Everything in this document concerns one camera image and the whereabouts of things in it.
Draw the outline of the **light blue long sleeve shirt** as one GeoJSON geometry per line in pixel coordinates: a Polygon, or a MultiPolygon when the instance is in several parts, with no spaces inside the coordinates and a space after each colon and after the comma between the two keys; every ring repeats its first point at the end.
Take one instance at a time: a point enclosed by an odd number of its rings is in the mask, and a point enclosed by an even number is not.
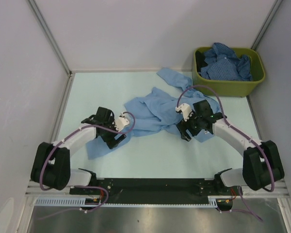
{"type": "MultiPolygon", "coordinates": [[[[168,85],[180,88],[182,91],[193,85],[192,78],[169,68],[161,69],[157,72],[157,75],[168,85]]],[[[88,159],[93,160],[107,155],[127,144],[132,137],[149,136],[159,133],[162,130],[179,136],[176,124],[182,120],[182,115],[175,111],[177,100],[178,97],[172,97],[167,92],[157,87],[153,87],[150,94],[145,97],[135,97],[129,100],[124,104],[124,107],[136,118],[136,124],[133,130],[129,132],[126,135],[127,137],[112,150],[108,148],[101,137],[90,141],[86,144],[88,159]]],[[[221,112],[217,101],[203,95],[195,89],[188,90],[184,96],[181,97],[181,103],[189,104],[192,109],[194,103],[202,100],[207,100],[214,113],[221,112]]],[[[212,137],[212,134],[201,131],[197,136],[194,136],[194,139],[199,142],[204,142],[212,137]]]]}

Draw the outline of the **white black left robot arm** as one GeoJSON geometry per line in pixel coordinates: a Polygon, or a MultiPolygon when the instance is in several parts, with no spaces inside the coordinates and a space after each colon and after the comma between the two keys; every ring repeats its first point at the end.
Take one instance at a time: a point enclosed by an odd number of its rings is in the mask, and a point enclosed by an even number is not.
{"type": "Polygon", "coordinates": [[[126,135],[123,130],[129,120],[121,113],[115,117],[112,110],[99,107],[94,115],[84,119],[79,127],[62,140],[42,142],[36,151],[31,170],[31,181],[44,191],[63,190],[67,186],[80,186],[87,193],[97,190],[95,174],[86,169],[72,169],[70,158],[85,144],[102,139],[107,148],[114,149],[126,135]]]}

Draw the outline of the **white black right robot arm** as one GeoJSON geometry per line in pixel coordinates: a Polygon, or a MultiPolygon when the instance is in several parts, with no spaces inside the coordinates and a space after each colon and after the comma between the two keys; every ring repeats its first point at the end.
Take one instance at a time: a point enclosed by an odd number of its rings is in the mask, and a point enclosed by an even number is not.
{"type": "Polygon", "coordinates": [[[269,141],[254,139],[233,124],[229,123],[225,114],[214,113],[210,104],[200,101],[190,106],[178,104],[175,108],[182,120],[177,129],[183,140],[190,141],[192,136],[202,131],[221,138],[242,156],[242,168],[226,169],[215,175],[214,190],[225,195],[233,186],[248,186],[257,191],[260,189],[272,192],[275,182],[285,176],[277,145],[269,141]]]}

